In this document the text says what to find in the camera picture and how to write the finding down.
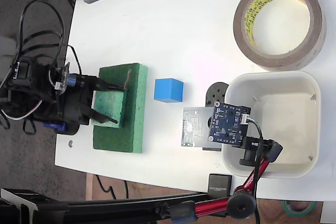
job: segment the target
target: circuit board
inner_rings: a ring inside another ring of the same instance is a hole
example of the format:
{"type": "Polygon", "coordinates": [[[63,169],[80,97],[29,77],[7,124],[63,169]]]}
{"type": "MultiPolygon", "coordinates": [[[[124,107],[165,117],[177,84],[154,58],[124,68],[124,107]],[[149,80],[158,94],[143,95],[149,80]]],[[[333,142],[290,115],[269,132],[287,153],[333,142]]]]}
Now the circuit board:
{"type": "Polygon", "coordinates": [[[251,108],[215,102],[208,140],[241,146],[247,134],[247,117],[251,108]]]}

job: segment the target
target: blue cube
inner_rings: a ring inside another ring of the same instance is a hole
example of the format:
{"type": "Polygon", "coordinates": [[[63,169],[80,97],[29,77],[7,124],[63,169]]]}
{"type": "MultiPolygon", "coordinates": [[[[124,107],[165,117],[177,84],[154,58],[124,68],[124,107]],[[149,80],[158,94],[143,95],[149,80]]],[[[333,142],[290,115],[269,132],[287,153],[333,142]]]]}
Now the blue cube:
{"type": "Polygon", "coordinates": [[[183,82],[173,78],[156,79],[154,99],[161,102],[182,102],[183,82]]]}

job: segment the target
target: tape roll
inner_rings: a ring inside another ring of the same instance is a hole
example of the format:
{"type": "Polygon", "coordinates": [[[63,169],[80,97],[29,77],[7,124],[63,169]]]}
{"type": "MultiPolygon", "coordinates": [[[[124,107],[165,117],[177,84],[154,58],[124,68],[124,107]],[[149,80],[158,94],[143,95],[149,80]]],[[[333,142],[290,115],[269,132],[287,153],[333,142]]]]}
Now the tape roll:
{"type": "Polygon", "coordinates": [[[280,55],[269,55],[258,50],[253,38],[253,25],[259,11],[273,0],[241,0],[236,9],[233,32],[243,54],[262,68],[298,70],[309,64],[321,51],[327,34],[325,17],[317,0],[298,0],[309,11],[310,23],[303,41],[293,50],[280,55]]]}

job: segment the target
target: white bin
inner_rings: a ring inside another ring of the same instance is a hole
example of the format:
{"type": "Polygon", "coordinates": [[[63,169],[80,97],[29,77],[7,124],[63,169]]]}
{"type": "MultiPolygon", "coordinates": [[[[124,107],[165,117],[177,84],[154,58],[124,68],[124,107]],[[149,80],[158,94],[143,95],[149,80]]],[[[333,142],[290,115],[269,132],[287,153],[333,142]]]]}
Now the white bin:
{"type": "MultiPolygon", "coordinates": [[[[313,76],[303,71],[245,74],[229,85],[225,103],[250,107],[264,139],[283,146],[263,177],[299,178],[312,170],[319,156],[321,122],[321,91],[313,76]]],[[[253,124],[247,135],[259,137],[253,124]]],[[[239,164],[243,156],[243,149],[222,145],[227,169],[247,177],[253,168],[239,164]]]]}

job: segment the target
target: white table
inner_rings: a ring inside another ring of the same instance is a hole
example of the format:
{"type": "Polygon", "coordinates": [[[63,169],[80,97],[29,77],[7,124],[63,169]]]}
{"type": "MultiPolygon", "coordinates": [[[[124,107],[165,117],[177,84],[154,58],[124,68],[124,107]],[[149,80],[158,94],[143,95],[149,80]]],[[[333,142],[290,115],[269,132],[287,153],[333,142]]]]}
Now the white table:
{"type": "MultiPolygon", "coordinates": [[[[220,152],[181,147],[184,107],[204,106],[208,87],[217,81],[263,71],[238,49],[232,31],[240,0],[100,0],[76,1],[69,44],[77,51],[84,74],[99,68],[139,62],[148,66],[143,153],[94,150],[93,127],[74,136],[57,136],[58,166],[133,182],[192,191],[207,191],[210,173],[229,174],[220,152]],[[183,103],[154,101],[154,80],[185,83],[183,103]]],[[[322,91],[320,156],[301,179],[261,179],[257,197],[288,200],[336,200],[336,0],[319,0],[328,33],[318,57],[303,70],[322,91]]],[[[72,52],[71,71],[77,72],[72,52]]],[[[232,189],[245,178],[233,177],[232,189]]]]}

